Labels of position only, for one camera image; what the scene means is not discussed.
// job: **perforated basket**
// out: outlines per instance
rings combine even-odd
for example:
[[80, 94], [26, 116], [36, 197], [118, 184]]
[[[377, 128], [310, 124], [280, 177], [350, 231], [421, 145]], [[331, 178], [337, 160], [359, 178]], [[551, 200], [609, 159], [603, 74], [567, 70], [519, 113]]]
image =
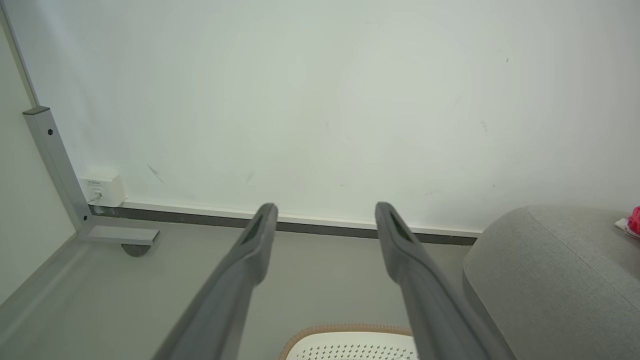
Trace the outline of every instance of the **perforated basket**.
[[279, 360], [418, 360], [418, 354], [409, 329], [346, 324], [300, 331]]

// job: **wall socket box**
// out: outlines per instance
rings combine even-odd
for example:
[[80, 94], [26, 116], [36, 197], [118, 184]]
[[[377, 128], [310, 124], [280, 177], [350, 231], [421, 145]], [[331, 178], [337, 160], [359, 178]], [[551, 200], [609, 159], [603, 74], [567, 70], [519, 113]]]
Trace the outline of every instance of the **wall socket box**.
[[120, 174], [93, 171], [78, 178], [87, 203], [115, 208], [127, 198]]

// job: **black wheel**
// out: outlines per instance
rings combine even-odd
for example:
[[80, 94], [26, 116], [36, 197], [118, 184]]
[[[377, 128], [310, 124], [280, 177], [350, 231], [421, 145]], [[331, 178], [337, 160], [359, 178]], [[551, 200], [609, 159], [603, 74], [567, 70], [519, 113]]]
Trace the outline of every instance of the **black wheel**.
[[122, 244], [122, 248], [127, 254], [133, 256], [134, 258], [139, 258], [140, 256], [146, 254], [149, 249], [151, 249], [151, 245]]

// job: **gray ottoman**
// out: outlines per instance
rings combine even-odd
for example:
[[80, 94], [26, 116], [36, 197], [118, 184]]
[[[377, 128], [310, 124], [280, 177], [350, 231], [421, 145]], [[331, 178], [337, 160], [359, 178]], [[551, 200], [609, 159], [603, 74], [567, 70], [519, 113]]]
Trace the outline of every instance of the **gray ottoman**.
[[640, 359], [640, 241], [626, 213], [529, 206], [464, 261], [465, 295], [518, 360]]

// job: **white baseboard trim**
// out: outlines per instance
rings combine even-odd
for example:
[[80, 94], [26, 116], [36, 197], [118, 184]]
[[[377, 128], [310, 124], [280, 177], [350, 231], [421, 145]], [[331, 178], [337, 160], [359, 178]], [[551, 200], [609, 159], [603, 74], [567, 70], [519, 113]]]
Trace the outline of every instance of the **white baseboard trim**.
[[[185, 204], [171, 204], [156, 201], [138, 200], [138, 199], [126, 199], [121, 208], [128, 209], [141, 209], [152, 211], [165, 211], [168, 213], [180, 213], [180, 214], [192, 214], [192, 215], [205, 215], [211, 217], [225, 217], [225, 218], [245, 218], [251, 219], [254, 211], [247, 210], [234, 210], [234, 209], [220, 209], [209, 206], [197, 206], [197, 205], [185, 205]], [[292, 215], [292, 214], [278, 214], [279, 222], [288, 222], [292, 224], [307, 224], [307, 225], [323, 225], [323, 226], [337, 226], [337, 227], [350, 227], [354, 229], [374, 229], [376, 228], [376, 222], [366, 220], [347, 220], [338, 218], [322, 218], [322, 217], [309, 217], [305, 215]], [[436, 226], [424, 226], [424, 225], [408, 225], [411, 231], [417, 234], [432, 234], [432, 235], [446, 235], [446, 236], [464, 236], [467, 238], [477, 238], [482, 231], [470, 230], [470, 229], [455, 229], [450, 227], [436, 227]]]

